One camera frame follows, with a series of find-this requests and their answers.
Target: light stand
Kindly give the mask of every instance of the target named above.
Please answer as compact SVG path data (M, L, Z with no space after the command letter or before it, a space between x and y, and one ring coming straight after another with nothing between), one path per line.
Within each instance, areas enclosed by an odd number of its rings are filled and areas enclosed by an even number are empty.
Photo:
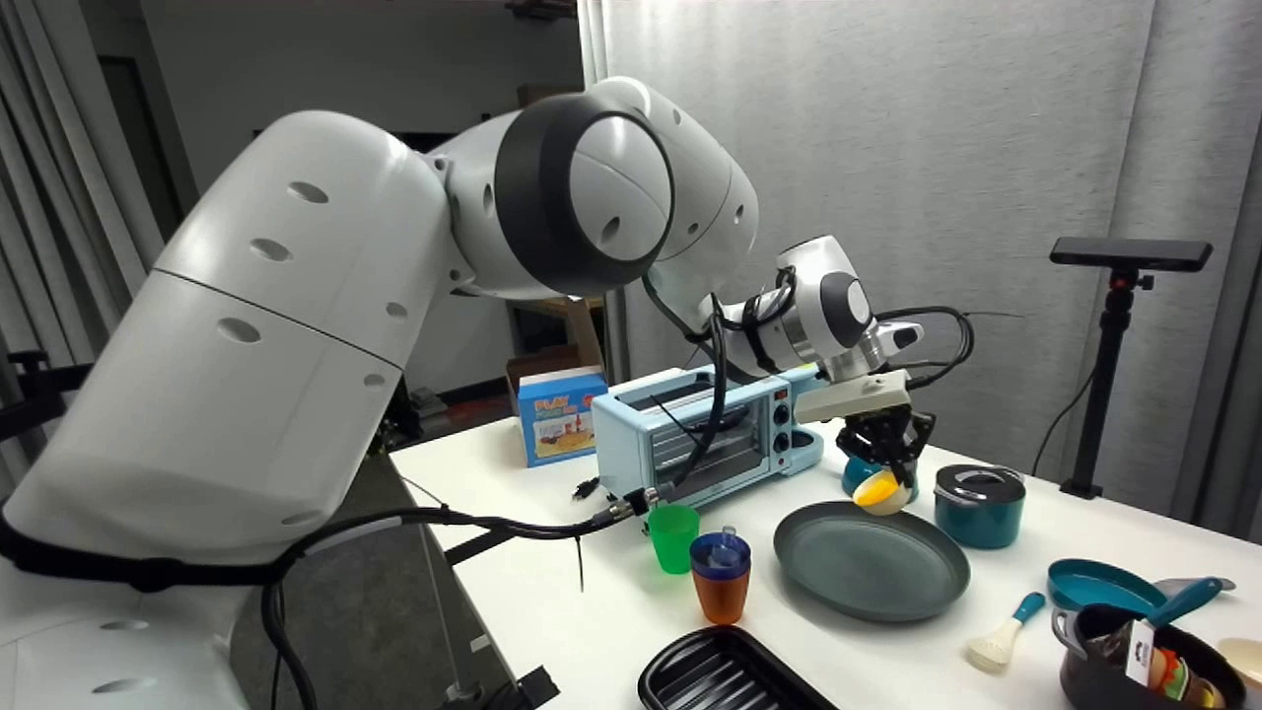
M1073 472L1061 480L1073 497L1101 497L1098 457L1105 438L1105 414L1111 398L1119 343L1134 325L1135 288L1152 288L1152 271L1198 271L1213 259L1209 240L1105 240L1105 235L1061 235L1052 263L1094 263L1109 271L1109 294L1101 314L1101 347L1094 365L1094 398L1081 420Z

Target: white table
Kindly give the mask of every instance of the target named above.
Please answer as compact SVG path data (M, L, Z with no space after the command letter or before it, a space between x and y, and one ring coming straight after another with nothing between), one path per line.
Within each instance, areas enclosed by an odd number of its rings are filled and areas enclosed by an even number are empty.
M922 497L915 516L937 516L931 480L948 461L967 461L948 448L927 448L919 461ZM445 505L465 511L501 511L521 519L580 519L600 507L571 501L571 488L595 472L595 457L524 470L521 431L515 419L437 438L395 455L408 480L426 486ZM1027 480L1027 516L1013 549L967 552L971 589L964 601L922 627L867 627L843 619L800 590L788 590L777 566L777 523L814 501L841 501L843 455L829 445L825 464L750 488L708 507L703 528L733 523L755 543L755 578L741 627L775 653L806 674L835 706L1067 706L1061 643L1050 616L1035 619L1001 680L964 664L967 639L1001 622L1013 605L1046 589L1046 566L1061 557L1094 557L1134 566L1147 578L1163 574L1232 574L1240 589L1226 601L1188 616L1181 627L1220 643L1226 636L1262 639L1262 549L1152 516L1117 501L1077 501L1050 480ZM441 549L453 549L474 528L434 528ZM588 589L580 590L576 543L508 541L465 562L474 607L492 630L515 674L547 665L561 699L547 706L613 710L639 706L637 680L671 639L703 627L691 574L663 574L639 523L621 523L583 541Z

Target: teal lid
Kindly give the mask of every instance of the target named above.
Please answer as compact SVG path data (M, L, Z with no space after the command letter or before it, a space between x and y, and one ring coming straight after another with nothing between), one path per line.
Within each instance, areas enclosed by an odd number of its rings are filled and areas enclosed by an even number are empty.
M1135 616L1168 601L1156 582L1101 560L1057 560L1050 566L1050 594L1069 610L1105 605Z

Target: colorful box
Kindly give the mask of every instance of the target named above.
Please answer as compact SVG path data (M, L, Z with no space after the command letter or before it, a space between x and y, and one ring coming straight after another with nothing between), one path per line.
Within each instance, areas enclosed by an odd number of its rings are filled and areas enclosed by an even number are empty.
M518 419L530 464L583 457L595 448L592 398L608 384L595 365L546 369L521 378Z

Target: green cup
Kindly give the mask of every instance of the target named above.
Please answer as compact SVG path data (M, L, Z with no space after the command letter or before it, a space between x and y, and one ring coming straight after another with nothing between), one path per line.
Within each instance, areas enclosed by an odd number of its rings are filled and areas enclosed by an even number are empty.
M658 566L666 574L685 574L693 566L693 538L703 531L703 516L691 505L654 505L647 511L647 538L654 541Z

